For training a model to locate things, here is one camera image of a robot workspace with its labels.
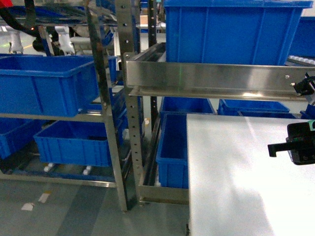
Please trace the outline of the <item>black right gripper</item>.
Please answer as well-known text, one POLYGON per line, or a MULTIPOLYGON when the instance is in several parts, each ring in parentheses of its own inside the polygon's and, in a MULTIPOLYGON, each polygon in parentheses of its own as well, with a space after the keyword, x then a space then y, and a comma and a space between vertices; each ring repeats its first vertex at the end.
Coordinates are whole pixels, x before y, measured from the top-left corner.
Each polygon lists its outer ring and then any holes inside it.
POLYGON ((276 157, 280 151, 288 151, 295 165, 315 163, 315 121, 291 123, 287 126, 287 143, 269 144, 270 157, 276 157))

